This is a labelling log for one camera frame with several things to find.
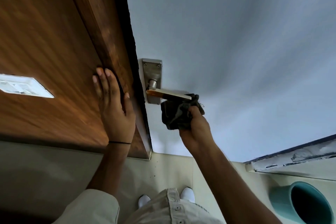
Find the wood grain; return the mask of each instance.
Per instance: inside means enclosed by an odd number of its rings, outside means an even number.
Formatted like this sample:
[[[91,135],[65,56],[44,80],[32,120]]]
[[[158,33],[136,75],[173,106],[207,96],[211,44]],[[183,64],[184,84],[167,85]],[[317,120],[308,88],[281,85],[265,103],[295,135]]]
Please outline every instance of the wood grain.
[[[73,0],[0,0],[0,73],[34,77],[55,96],[0,91],[0,136],[101,151],[108,139],[92,85],[101,65]],[[146,158],[137,143],[130,156]]]
[[[136,113],[136,132],[133,141],[137,152],[151,150],[149,131],[146,130],[141,104],[134,96],[133,75],[114,0],[74,0],[84,24],[105,67],[112,69],[119,79],[122,92],[128,92]]]

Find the hand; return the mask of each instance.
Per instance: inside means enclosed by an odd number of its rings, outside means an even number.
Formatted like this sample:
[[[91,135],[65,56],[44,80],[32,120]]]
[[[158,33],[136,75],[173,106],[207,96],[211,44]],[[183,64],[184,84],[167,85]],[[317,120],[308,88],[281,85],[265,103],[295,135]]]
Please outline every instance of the hand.
[[[131,143],[135,131],[135,114],[129,94],[124,95],[125,112],[120,102],[119,85],[111,70],[97,68],[92,77],[99,98],[101,120],[110,141]]]
[[[197,106],[191,106],[191,130],[180,129],[180,137],[188,151],[194,156],[209,147],[216,146],[213,141],[210,126],[201,115]]]

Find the fingernail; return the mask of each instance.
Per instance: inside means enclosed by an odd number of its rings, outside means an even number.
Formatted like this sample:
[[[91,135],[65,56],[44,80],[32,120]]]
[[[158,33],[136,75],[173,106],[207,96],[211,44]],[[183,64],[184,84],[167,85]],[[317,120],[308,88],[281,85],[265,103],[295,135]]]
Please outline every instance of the fingernail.
[[[101,68],[100,68],[100,67],[97,67],[96,70],[97,70],[97,74],[98,74],[99,76],[101,76],[101,75],[102,75]]]

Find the right hand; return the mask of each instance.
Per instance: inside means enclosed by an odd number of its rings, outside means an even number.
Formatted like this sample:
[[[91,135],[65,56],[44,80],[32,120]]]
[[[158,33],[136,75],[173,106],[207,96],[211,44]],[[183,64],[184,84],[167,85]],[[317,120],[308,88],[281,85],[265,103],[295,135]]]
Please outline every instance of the right hand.
[[[209,147],[216,146],[210,131],[210,125],[201,115],[197,106],[191,106],[191,130],[180,129],[180,137],[188,151],[194,156]]]

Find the shirt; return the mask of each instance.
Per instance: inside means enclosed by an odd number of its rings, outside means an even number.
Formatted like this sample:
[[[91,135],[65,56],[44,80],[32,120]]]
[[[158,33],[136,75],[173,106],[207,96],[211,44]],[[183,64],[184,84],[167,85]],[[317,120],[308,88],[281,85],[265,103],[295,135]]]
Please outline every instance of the shirt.
[[[64,210],[55,224],[116,224],[119,204],[116,198],[100,190],[83,191]],[[146,205],[136,210],[125,224],[215,224],[203,207],[180,199],[176,189],[165,189]]]

